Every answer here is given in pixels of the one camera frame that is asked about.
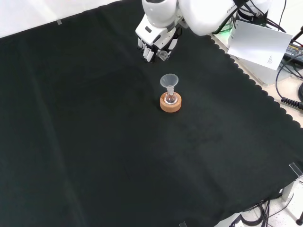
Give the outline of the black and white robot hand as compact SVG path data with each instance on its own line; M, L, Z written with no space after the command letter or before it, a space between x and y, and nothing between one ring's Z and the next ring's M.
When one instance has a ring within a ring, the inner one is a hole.
M138 49L146 62L153 62L156 58L166 61L176 47L178 38L182 35L180 25L171 30L153 26L144 16L135 30L138 36Z

